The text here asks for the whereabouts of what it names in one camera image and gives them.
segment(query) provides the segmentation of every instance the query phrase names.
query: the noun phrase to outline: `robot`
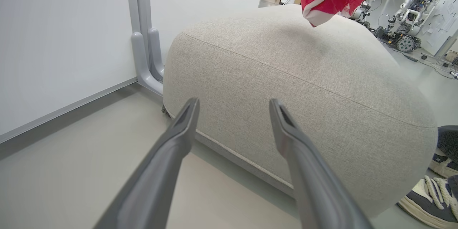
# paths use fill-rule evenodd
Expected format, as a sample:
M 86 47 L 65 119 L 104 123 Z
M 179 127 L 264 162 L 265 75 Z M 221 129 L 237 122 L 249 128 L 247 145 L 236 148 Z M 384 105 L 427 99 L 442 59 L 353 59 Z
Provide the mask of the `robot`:
M 349 18 L 365 26 L 367 29 L 370 29 L 371 24 L 368 21 L 364 21 L 364 18 L 371 15 L 369 10 L 371 9 L 373 2 L 374 0 L 364 0 L 363 3 L 353 12 L 353 15 Z
M 401 52 L 419 48 L 422 41 L 415 36 L 437 2 L 439 0 L 404 0 L 400 9 L 388 20 L 388 26 L 375 30 L 375 37 Z M 399 24 L 399 28 L 391 31 L 395 23 Z

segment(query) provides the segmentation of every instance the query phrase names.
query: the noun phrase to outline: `cable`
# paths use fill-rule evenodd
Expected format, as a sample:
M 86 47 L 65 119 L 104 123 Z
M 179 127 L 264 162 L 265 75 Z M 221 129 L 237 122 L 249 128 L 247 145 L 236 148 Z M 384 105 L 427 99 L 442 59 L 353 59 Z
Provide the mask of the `cable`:
M 438 68 L 439 68 L 441 71 L 447 72 L 447 71 L 442 70 L 442 68 L 446 68 L 446 69 L 448 69 L 450 72 L 453 72 L 453 70 L 450 69 L 450 66 L 448 66 L 448 67 L 443 66 L 437 59 L 434 59 L 434 61 L 435 61 L 437 64 L 433 64 L 433 63 L 431 63 L 431 64 L 432 64 L 432 65 L 437 65 L 437 66 L 439 66 Z
M 372 11 L 375 11 L 377 8 L 379 8 L 381 6 L 381 3 L 383 2 L 383 0 L 380 0 L 380 5 L 377 6 L 375 9 L 373 9 Z
M 398 51 L 398 50 L 396 50 L 396 49 L 394 49 L 394 48 L 391 48 L 391 50 L 396 51 L 396 52 L 399 52 L 399 53 L 402 53 L 402 55 L 404 55 L 405 57 L 409 57 L 409 56 L 405 55 L 404 52 Z M 434 66 L 430 66 L 430 65 L 428 65 L 428 64 L 425 64 L 425 63 L 421 62 L 420 60 L 418 60 L 418 63 L 424 64 L 425 66 L 431 67 L 431 68 L 434 69 L 434 71 L 437 72 L 440 76 L 446 77 L 446 78 L 448 78 L 448 79 L 455 79 L 454 76 L 450 78 L 450 77 L 445 76 L 445 75 L 443 75 L 442 73 L 438 72 L 438 71 L 436 70 L 436 67 L 434 67 Z M 443 72 L 446 72 L 446 73 L 450 74 L 448 71 L 444 71 L 444 70 L 443 70 L 442 68 L 440 68 L 440 67 L 437 67 L 437 69 L 439 69 L 439 70 L 441 70 L 441 71 L 443 71 Z
M 382 15 L 383 15 L 383 14 L 381 14 L 381 15 L 378 17 L 378 19 L 377 19 L 377 25 L 379 25 L 379 26 L 380 26 L 380 17 L 381 17 Z

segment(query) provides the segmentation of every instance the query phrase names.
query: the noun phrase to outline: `baseboard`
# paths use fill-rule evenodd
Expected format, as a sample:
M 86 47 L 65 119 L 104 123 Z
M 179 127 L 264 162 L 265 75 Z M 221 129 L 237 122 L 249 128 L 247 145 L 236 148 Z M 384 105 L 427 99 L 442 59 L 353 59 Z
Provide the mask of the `baseboard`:
M 94 95 L 91 95 L 91 96 L 88 96 L 82 100 L 79 100 L 79 101 L 76 101 L 74 102 L 73 104 L 70 104 L 70 105 L 67 105 L 66 107 L 63 107 L 59 110 L 56 110 L 52 113 L 49 113 L 43 117 L 40 117 L 36 120 L 33 120 L 31 121 L 30 123 L 26 123 L 25 125 L 23 126 L 20 126 L 18 128 L 15 128 L 14 130 L 12 131 L 9 131 L 5 134 L 2 134 L 0 135 L 0 144 L 11 139 L 11 138 L 14 138 L 16 136 L 18 136 L 19 134 L 21 133 L 25 133 L 26 131 L 29 131 L 33 128 L 35 128 L 36 126 L 39 126 L 39 125 L 42 125 L 43 123 L 46 123 L 47 121 L 50 121 L 58 116 L 61 116 L 63 115 L 64 113 L 67 113 L 67 112 L 70 112 L 71 110 L 74 110 L 76 108 L 79 108 L 80 106 L 82 105 L 85 105 L 91 101 L 94 101 L 100 97 L 103 97 L 105 95 L 108 95 L 116 90 L 119 90 L 121 89 L 122 87 L 126 87 L 127 85 L 130 85 L 130 84 L 133 84 L 134 82 L 137 81 L 137 77 L 135 78 L 132 78 L 132 79 L 128 79 L 127 81 L 124 81 L 124 82 L 121 82 L 120 84 L 117 84 L 113 87 L 109 87 L 108 89 L 106 90 L 103 90 L 101 92 L 98 92 L 98 93 L 95 93 Z

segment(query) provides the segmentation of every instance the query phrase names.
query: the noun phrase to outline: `whiteboard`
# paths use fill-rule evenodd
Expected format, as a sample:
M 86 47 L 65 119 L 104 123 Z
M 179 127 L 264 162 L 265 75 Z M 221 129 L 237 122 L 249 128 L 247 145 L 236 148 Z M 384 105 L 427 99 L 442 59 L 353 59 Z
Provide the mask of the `whiteboard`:
M 128 0 L 0 0 L 0 135 L 136 77 Z
M 454 12 L 452 14 L 448 13 L 447 7 L 452 5 Z M 437 6 L 435 7 L 434 12 L 429 16 L 427 20 L 423 23 L 423 31 L 420 31 L 417 37 L 422 40 L 422 48 L 427 50 L 429 53 L 435 55 L 440 47 L 445 43 L 449 36 L 453 36 L 458 30 L 458 20 L 455 20 L 452 27 L 448 30 L 442 30 L 442 25 L 445 24 L 445 20 L 448 19 L 458 19 L 458 0 L 440 0 Z M 425 28 L 432 24 L 438 25 L 437 28 L 433 29 L 433 33 L 423 33 Z

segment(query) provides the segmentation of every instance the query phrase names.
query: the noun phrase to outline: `ottoman caster wheel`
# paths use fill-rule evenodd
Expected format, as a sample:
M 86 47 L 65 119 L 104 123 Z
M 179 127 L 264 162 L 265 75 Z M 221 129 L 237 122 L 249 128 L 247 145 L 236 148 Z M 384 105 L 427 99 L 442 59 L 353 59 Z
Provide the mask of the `ottoman caster wheel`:
M 164 113 L 165 115 L 167 115 L 168 117 L 170 117 L 170 114 L 169 112 L 167 112 L 167 109 L 165 109 L 165 106 L 162 105 L 162 113 Z

